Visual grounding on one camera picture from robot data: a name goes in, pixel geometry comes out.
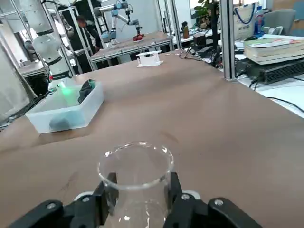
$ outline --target green light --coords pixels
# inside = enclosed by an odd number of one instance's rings
[[[63,94],[64,96],[69,96],[69,95],[71,95],[72,92],[73,92],[73,90],[70,89],[70,88],[62,88],[61,91],[62,91],[62,94]]]

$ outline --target white bag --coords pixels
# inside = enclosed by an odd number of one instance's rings
[[[233,10],[234,40],[253,36],[257,3],[244,5]]]

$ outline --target clear plastic container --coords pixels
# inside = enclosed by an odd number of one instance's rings
[[[168,200],[173,156],[164,146],[132,142],[102,155],[99,176],[106,186],[110,215],[105,228],[161,228]],[[107,177],[116,173],[117,183]],[[113,190],[118,198],[113,200]]]
[[[28,111],[26,116],[40,134],[87,127],[104,101],[101,83],[95,85],[81,104],[78,97],[82,85],[61,88]]]

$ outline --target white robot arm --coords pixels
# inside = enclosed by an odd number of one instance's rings
[[[118,10],[120,10],[120,9],[124,9],[125,10],[125,13],[126,13],[126,15],[127,15],[128,18],[125,18],[124,16],[122,16],[122,15],[120,15],[118,13]],[[114,4],[114,5],[108,5],[108,6],[94,8],[94,14],[96,15],[96,17],[101,17],[104,12],[111,12],[111,14],[112,14],[112,27],[111,27],[111,31],[110,32],[103,31],[103,33],[101,35],[101,38],[103,40],[105,48],[111,47],[112,44],[117,44],[117,41],[116,41],[116,24],[117,24],[117,19],[122,20],[127,25],[135,25],[136,26],[136,30],[137,30],[137,35],[140,34],[140,29],[142,27],[139,25],[139,21],[138,20],[131,20],[130,19],[130,14],[133,11],[132,11],[132,9],[129,8],[129,4],[128,4],[128,2],[126,0],[122,0],[122,3],[117,3],[117,4]]]
[[[21,0],[20,5],[29,25],[38,37],[33,41],[34,49],[42,56],[49,66],[54,79],[69,76],[69,67],[61,56],[60,37],[54,32],[40,0]]]

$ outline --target bottle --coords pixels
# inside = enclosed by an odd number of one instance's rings
[[[188,25],[186,25],[182,31],[183,33],[183,38],[184,39],[189,39],[189,28],[188,28]]]
[[[255,20],[255,37],[264,35],[264,11],[262,6],[257,7],[256,20]]]

